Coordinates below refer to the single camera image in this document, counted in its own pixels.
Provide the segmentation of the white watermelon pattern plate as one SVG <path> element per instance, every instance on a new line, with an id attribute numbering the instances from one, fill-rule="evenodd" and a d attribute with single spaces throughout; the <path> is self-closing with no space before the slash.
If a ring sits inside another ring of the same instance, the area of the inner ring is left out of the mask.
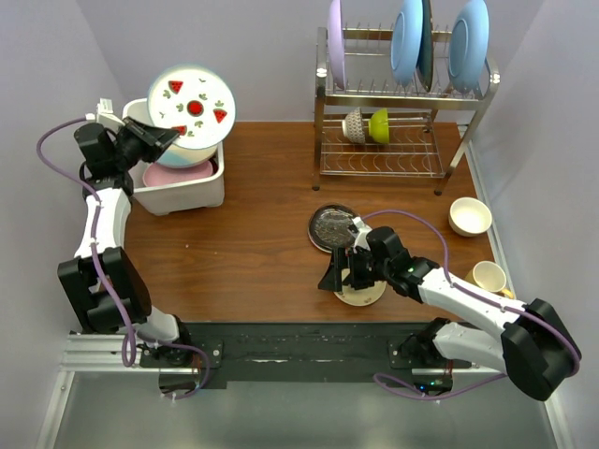
<path id="1" fill-rule="evenodd" d="M 234 95 L 225 81 L 200 65 L 163 71 L 147 94 L 151 123 L 179 132 L 175 144 L 203 150 L 224 140 L 236 122 Z"/>

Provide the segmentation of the pink plate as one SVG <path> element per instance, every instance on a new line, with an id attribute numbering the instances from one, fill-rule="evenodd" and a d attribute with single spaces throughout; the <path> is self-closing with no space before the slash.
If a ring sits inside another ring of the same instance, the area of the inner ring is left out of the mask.
<path id="1" fill-rule="evenodd" d="M 214 173 L 211 161 L 192 167 L 171 168 L 157 163 L 149 165 L 142 176 L 145 187 L 159 187 L 174 183 L 197 181 L 209 178 Z"/>

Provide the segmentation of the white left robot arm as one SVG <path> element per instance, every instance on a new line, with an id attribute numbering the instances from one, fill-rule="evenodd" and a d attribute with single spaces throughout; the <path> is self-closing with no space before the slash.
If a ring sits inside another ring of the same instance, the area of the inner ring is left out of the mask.
<path id="1" fill-rule="evenodd" d="M 87 123 L 74 133 L 84 163 L 82 182 L 87 219 L 80 247 L 59 264 L 57 274 L 66 296 L 89 334 L 124 332 L 125 364 L 135 360 L 135 337 L 155 344 L 152 353 L 171 366 L 183 367 L 194 344 L 183 322 L 153 306 L 144 281 L 124 250 L 134 183 L 129 171 L 138 162 L 155 162 L 179 136 L 130 117 L 113 131 Z"/>

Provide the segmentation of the red rimmed cream plate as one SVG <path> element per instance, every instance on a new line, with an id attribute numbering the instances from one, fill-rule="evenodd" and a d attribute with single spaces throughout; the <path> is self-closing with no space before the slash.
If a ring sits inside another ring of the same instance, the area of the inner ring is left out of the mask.
<path id="1" fill-rule="evenodd" d="M 211 158 L 209 160 L 209 163 L 212 166 L 212 175 L 215 175 L 218 172 L 219 164 L 218 164 L 218 162 L 214 158 Z"/>

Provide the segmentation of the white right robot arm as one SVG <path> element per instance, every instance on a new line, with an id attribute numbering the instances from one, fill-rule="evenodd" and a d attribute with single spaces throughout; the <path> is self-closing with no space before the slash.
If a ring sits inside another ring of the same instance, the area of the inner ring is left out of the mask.
<path id="1" fill-rule="evenodd" d="M 444 361 L 469 361 L 508 378 L 530 398 L 547 400 L 563 380 L 576 375 L 581 352 L 555 309 L 468 286 L 444 267 L 409 254 L 395 231 L 382 226 L 349 227 L 355 240 L 332 250 L 319 289 L 341 294 L 382 282 L 398 295 L 463 319 L 436 318 L 399 344 L 398 353 L 436 368 Z"/>

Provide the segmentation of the blue and cream plate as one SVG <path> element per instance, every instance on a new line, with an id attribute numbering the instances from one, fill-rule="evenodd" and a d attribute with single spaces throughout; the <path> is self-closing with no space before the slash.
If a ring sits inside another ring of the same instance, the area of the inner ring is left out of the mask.
<path id="1" fill-rule="evenodd" d="M 194 167 L 209 160 L 216 153 L 217 149 L 217 145 L 200 150 L 190 150 L 177 145 L 171 145 L 158 158 L 156 163 L 163 167 L 176 169 Z"/>

